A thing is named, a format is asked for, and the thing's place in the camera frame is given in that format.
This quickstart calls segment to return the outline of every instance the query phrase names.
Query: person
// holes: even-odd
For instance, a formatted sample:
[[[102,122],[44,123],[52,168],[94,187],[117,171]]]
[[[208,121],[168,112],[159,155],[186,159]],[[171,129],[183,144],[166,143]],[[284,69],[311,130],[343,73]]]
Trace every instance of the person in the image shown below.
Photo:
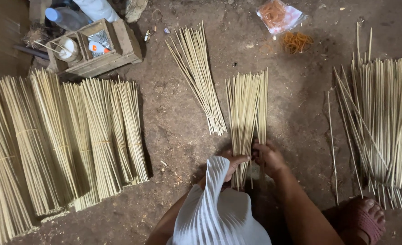
[[[370,198],[354,198],[341,210],[336,228],[314,205],[281,153],[268,141],[253,144],[255,162],[263,154],[265,172],[276,184],[287,228],[295,245],[374,245],[385,232],[382,208]],[[252,217],[251,200],[231,188],[221,191],[250,156],[231,150],[207,160],[206,176],[162,217],[146,245],[275,244]]]

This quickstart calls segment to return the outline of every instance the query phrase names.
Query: plastic bag of rubber bands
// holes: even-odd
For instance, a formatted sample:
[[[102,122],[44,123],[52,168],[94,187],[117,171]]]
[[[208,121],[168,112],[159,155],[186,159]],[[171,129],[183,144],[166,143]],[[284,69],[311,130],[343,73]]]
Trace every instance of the plastic bag of rubber bands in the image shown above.
[[[269,0],[257,9],[257,15],[272,35],[290,31],[307,19],[307,15],[280,0]]]

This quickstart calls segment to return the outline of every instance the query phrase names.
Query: pink sandal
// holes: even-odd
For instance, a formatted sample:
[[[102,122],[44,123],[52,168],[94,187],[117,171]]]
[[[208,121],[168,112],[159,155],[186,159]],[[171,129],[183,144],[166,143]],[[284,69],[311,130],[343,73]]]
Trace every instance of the pink sandal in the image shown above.
[[[364,197],[364,199],[360,197],[352,199],[341,211],[342,214],[338,220],[337,230],[362,230],[369,236],[369,245],[375,245],[376,242],[381,239],[386,229],[384,225],[378,224],[373,217],[363,209],[361,204],[368,199],[367,197]]]

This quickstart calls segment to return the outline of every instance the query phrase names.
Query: wooden crate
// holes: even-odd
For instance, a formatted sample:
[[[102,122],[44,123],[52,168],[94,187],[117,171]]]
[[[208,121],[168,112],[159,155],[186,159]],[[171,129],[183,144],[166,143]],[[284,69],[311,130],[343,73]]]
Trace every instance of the wooden crate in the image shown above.
[[[88,36],[101,30],[105,30],[107,34],[111,51],[93,58],[88,49]],[[83,59],[78,63],[67,63],[57,59],[54,53],[48,50],[50,68],[63,78],[75,80],[95,77],[128,63],[142,62],[138,41],[124,20],[109,23],[106,19],[101,19],[65,36],[75,38]],[[54,49],[56,45],[49,42],[47,46]]]

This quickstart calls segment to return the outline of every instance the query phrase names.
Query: dirt floor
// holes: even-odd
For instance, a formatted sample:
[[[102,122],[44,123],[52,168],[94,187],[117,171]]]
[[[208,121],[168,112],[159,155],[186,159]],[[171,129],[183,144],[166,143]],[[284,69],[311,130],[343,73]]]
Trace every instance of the dirt floor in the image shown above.
[[[402,1],[286,1],[308,15],[294,31],[314,38],[308,52],[289,55],[273,41],[255,9],[264,0],[150,1],[137,24],[138,36],[157,32],[143,44],[143,63],[107,74],[140,84],[145,142],[154,176],[147,183],[80,212],[42,224],[35,233],[11,244],[143,244],[167,209],[199,176],[205,160],[229,144],[230,134],[209,135],[206,118],[173,61],[164,28],[194,27],[204,21],[211,71],[228,122],[224,80],[238,72],[269,67],[268,136],[282,150],[293,173],[320,209],[335,205],[326,91],[333,86],[333,66],[349,67],[356,50],[360,21],[362,50],[373,27],[372,56],[402,57]],[[159,9],[161,18],[152,19]],[[339,108],[331,93],[339,198],[357,195],[351,181],[347,146]],[[285,230],[273,192],[252,191],[254,216],[266,227],[273,244],[283,244]],[[402,245],[402,211],[387,210],[387,233],[381,245]]]

